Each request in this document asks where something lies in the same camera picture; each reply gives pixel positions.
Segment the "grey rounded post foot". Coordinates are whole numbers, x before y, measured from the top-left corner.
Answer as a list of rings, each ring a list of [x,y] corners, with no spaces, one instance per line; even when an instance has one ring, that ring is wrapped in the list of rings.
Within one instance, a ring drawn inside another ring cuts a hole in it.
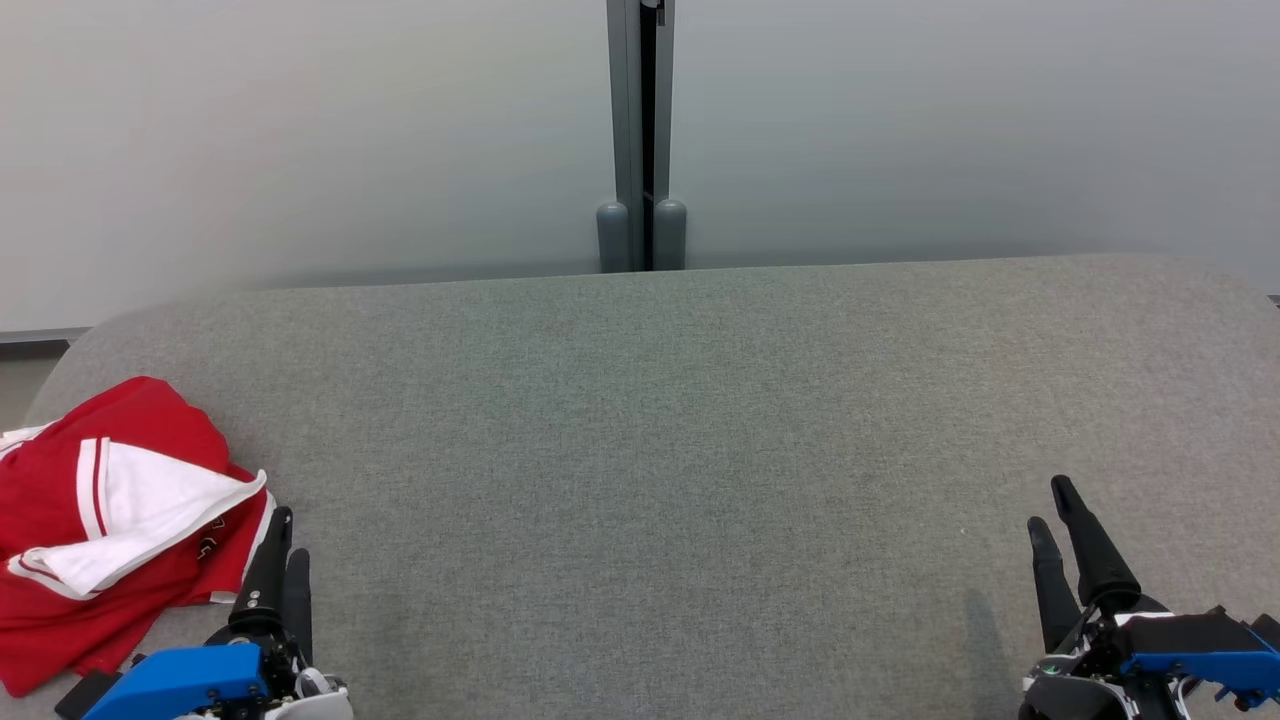
[[[595,213],[600,273],[634,270],[631,215],[622,202],[604,202]]]
[[[663,199],[653,208],[652,269],[678,272],[686,266],[689,210],[684,202]]]

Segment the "red garment wide white band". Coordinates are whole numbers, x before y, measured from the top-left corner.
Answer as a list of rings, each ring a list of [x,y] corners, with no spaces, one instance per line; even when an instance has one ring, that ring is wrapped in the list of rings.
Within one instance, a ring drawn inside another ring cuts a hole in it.
[[[165,610],[229,603],[275,506],[262,489],[87,600],[9,560],[0,566],[0,684],[24,697],[64,671],[114,670]]]

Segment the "red garment thin white stripes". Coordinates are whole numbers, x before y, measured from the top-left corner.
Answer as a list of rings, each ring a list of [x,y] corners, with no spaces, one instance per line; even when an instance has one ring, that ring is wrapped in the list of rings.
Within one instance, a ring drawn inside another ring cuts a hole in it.
[[[170,384],[136,377],[40,427],[0,433],[0,560],[70,601],[157,582],[229,603],[276,503],[268,474]]]

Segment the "grey partition post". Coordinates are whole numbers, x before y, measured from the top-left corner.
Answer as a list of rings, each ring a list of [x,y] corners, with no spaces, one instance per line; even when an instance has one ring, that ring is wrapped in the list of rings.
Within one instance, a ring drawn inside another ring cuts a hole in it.
[[[652,269],[653,208],[669,190],[676,0],[605,0],[614,195],[631,217],[632,272]]]

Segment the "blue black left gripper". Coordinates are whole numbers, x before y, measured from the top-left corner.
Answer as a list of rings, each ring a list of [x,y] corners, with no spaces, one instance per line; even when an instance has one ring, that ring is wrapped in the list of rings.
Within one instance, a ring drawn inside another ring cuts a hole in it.
[[[312,667],[311,557],[291,555],[292,530],[292,509],[274,509],[230,624],[137,656],[84,720],[355,720],[346,683]]]

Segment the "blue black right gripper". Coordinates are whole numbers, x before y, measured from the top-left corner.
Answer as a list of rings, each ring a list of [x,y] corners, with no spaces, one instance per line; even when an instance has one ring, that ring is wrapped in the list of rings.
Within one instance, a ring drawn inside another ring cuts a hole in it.
[[[1115,644],[1116,616],[1170,612],[1142,596],[1140,583],[1071,478],[1050,480],[1059,519],[1076,561],[1076,593],[1069,585],[1060,547],[1043,518],[1027,532],[1032,575],[1047,652],[1024,676],[1018,720],[1192,720],[1188,700],[1202,687],[1215,701],[1242,712],[1280,705],[1280,652],[1123,655]],[[1262,614],[1244,621],[1275,630]]]

